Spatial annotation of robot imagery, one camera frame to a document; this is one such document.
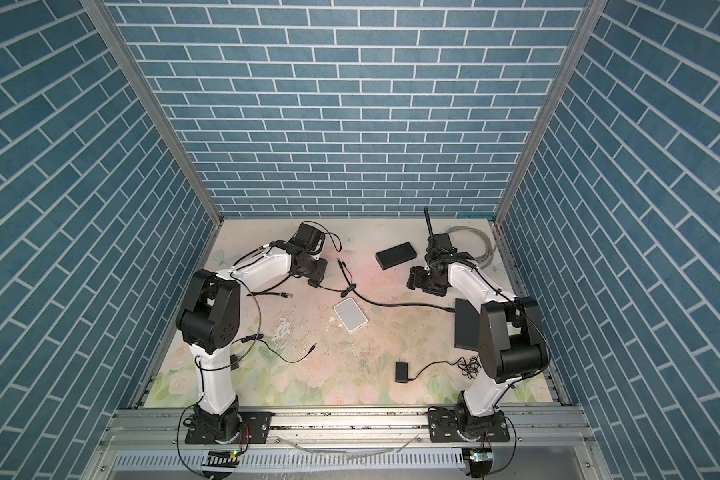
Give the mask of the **dark grey network switch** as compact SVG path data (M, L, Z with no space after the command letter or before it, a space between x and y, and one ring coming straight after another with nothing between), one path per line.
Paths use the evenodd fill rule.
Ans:
M455 300L454 347L477 352L480 316L466 299Z

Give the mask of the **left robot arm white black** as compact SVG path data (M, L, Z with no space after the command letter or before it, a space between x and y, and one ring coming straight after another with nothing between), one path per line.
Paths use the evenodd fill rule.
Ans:
M322 282L327 261L320 257L324 236L315 240L277 240L257 249L257 257L228 269L196 271L176 321L195 364L200 399L186 419L189 444L230 444L250 441L239 412L231 371L239 363L230 353L245 294L253 294L279 277Z

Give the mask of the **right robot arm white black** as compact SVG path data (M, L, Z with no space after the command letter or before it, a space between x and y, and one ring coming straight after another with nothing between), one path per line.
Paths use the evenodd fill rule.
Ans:
M539 304L502 290L469 261L449 263L437 272L439 267L436 262L413 267L407 287L437 296L454 288L479 314L476 339L481 370L454 407L456 431L468 441L490 435L504 441L508 435L499 410L501 400L516 384L549 365Z

